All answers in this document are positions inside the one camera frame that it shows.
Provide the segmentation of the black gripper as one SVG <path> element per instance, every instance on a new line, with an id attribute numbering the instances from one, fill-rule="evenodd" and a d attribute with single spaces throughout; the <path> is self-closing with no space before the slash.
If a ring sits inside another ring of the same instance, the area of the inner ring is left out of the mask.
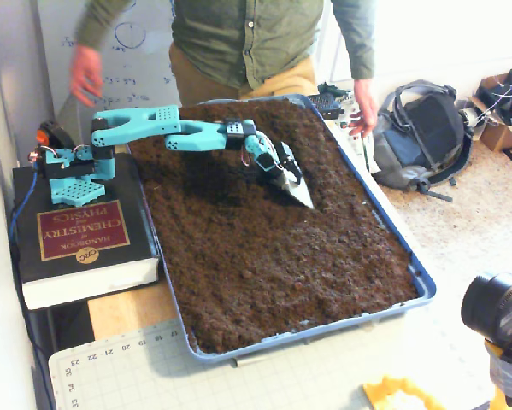
<path id="1" fill-rule="evenodd" d="M 290 147 L 284 142 L 275 143 L 273 147 L 273 153 L 259 155 L 259 166 L 266 177 L 302 205 L 313 209 L 309 188 Z"/>

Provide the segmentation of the person's left hand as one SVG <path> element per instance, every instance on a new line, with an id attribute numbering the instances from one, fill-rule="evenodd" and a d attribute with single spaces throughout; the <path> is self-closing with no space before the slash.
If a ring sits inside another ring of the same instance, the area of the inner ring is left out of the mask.
<path id="1" fill-rule="evenodd" d="M 379 110 L 374 98 L 372 80 L 355 79 L 354 95 L 359 112 L 352 116 L 353 121 L 349 124 L 350 135 L 365 138 L 376 126 Z"/>

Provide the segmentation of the person's right hand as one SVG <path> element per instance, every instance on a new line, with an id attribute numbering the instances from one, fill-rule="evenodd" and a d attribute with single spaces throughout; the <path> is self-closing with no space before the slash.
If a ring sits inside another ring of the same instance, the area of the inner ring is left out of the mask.
<path id="1" fill-rule="evenodd" d="M 93 97 L 102 96 L 102 61 L 100 53 L 77 44 L 70 69 L 70 91 L 86 107 L 93 107 Z"/>

